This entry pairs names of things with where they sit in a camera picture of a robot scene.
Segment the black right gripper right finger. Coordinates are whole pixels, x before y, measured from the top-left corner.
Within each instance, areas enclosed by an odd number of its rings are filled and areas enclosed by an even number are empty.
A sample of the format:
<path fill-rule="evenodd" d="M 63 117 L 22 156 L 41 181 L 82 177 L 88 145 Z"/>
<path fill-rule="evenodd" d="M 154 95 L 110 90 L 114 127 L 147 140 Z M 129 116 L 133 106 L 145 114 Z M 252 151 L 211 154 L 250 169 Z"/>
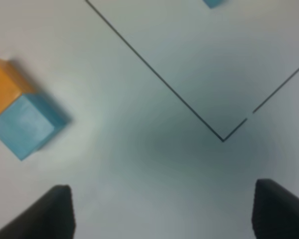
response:
<path fill-rule="evenodd" d="M 257 239 L 299 239 L 299 198 L 271 179 L 258 179 L 252 228 Z"/>

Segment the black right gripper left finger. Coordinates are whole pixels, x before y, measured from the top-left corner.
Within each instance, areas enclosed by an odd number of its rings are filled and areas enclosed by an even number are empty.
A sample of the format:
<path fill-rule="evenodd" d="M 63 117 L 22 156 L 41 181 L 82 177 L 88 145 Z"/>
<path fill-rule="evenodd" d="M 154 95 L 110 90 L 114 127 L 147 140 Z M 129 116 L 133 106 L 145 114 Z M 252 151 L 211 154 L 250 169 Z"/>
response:
<path fill-rule="evenodd" d="M 56 185 L 0 229 L 0 239 L 72 239 L 75 229 L 71 188 Z"/>

